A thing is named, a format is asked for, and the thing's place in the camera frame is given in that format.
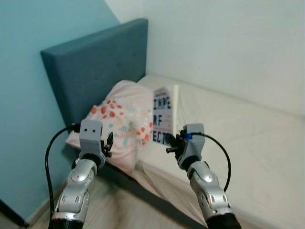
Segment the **white book blue letters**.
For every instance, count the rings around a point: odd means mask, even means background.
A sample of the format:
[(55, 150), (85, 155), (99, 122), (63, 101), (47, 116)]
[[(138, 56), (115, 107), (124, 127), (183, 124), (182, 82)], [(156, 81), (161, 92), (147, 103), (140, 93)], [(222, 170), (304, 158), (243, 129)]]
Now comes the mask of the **white book blue letters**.
[(170, 146), (169, 135), (177, 132), (177, 108), (179, 104), (179, 86), (167, 85), (153, 92), (152, 140), (164, 146)]

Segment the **mattress with cream sheet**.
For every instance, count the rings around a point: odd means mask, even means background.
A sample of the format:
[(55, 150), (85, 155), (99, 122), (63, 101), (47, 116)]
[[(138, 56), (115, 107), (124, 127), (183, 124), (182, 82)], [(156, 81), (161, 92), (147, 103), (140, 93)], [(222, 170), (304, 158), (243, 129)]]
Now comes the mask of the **mattress with cream sheet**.
[(229, 181), (227, 199), (244, 229), (305, 229), (305, 123), (303, 118), (201, 89), (146, 76), (139, 85), (177, 85), (175, 123), (203, 124), (202, 156)]

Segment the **pink patterned pillow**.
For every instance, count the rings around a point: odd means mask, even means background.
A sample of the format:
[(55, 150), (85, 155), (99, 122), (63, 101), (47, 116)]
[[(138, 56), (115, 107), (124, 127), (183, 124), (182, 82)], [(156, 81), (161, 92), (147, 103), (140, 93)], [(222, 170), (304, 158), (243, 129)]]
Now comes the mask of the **pink patterned pillow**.
[(153, 91), (138, 83), (123, 80), (113, 86), (105, 99), (90, 108), (86, 118), (102, 123), (101, 139), (113, 133), (111, 165), (131, 174), (139, 152), (153, 133)]

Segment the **blue upholstered headboard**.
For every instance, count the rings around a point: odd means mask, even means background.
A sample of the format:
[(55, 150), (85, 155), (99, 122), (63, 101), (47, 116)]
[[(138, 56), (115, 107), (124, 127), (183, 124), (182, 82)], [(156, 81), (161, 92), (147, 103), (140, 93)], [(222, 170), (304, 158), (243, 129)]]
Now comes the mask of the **blue upholstered headboard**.
[(40, 52), (65, 125), (84, 119), (116, 83), (145, 76), (148, 28), (137, 18)]

